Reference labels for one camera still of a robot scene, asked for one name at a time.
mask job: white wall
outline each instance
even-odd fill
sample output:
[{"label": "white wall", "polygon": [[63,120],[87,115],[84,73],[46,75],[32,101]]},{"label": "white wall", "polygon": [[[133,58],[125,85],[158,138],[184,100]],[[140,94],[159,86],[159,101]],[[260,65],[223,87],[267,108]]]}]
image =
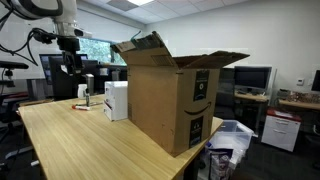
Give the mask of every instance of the white wall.
[{"label": "white wall", "polygon": [[[0,17],[7,12],[8,10],[0,5]],[[79,26],[92,32],[93,38],[96,39],[111,40],[115,42],[124,41],[130,39],[140,30],[82,10],[78,10],[77,20]],[[8,49],[18,49],[24,44],[29,31],[33,27],[40,27],[48,32],[53,32],[52,20],[49,18],[37,21],[25,21],[15,15],[11,15],[0,32],[0,43]],[[24,79],[44,78],[39,54],[61,53],[55,41],[51,45],[45,45],[32,40],[30,44],[33,56],[39,64],[38,67],[20,57],[0,52],[0,61],[23,62],[29,65],[29,69],[27,70],[13,71],[13,79],[15,79],[17,87],[9,89],[5,88],[4,92],[25,91],[26,81]],[[21,54],[29,57],[27,49],[24,49]]]},{"label": "white wall", "polygon": [[147,25],[175,56],[215,50],[248,53],[240,64],[277,68],[274,89],[309,92],[308,81],[320,69],[320,1],[254,0]]}]

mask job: drawer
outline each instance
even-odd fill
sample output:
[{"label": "drawer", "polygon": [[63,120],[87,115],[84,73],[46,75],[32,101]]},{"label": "drawer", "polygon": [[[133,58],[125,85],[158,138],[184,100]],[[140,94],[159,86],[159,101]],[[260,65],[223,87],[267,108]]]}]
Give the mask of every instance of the drawer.
[{"label": "drawer", "polygon": [[285,132],[265,126],[261,141],[292,152],[296,143],[297,135],[298,133]]},{"label": "drawer", "polygon": [[298,133],[300,128],[300,122],[291,121],[274,116],[267,116],[265,126],[289,133]]},{"label": "drawer", "polygon": [[112,88],[112,87],[105,87],[105,95],[107,96],[107,97],[109,97],[109,96],[114,96],[114,91],[115,91],[115,89],[114,88]]},{"label": "drawer", "polygon": [[103,112],[107,115],[107,117],[109,118],[110,121],[113,120],[112,110],[110,109],[110,107],[108,105],[103,104]]}]

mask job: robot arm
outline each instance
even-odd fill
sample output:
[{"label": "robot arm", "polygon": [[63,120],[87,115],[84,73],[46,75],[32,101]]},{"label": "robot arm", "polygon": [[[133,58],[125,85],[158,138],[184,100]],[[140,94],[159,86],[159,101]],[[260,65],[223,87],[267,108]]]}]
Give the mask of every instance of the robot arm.
[{"label": "robot arm", "polygon": [[82,69],[81,59],[76,52],[80,50],[77,37],[91,37],[90,33],[78,28],[76,21],[76,0],[0,0],[5,7],[15,15],[26,20],[52,18],[55,25],[55,35],[36,40],[58,39],[58,45],[63,52],[64,63],[69,74],[79,74]]}]

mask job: paper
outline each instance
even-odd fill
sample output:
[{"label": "paper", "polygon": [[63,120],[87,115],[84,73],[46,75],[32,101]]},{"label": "paper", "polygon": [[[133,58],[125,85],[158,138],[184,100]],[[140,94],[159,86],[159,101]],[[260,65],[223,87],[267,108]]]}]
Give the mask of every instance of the paper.
[{"label": "paper", "polygon": [[277,116],[292,118],[292,115],[289,114],[289,113],[283,113],[283,112],[275,111],[275,114],[276,114]]}]

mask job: small white container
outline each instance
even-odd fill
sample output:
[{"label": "small white container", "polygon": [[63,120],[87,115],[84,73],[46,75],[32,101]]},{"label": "small white container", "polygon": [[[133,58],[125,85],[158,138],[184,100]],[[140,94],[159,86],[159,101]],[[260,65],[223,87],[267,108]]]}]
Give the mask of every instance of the small white container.
[{"label": "small white container", "polygon": [[85,99],[86,98],[86,89],[87,89],[86,84],[79,84],[78,85],[78,98],[80,99]]}]

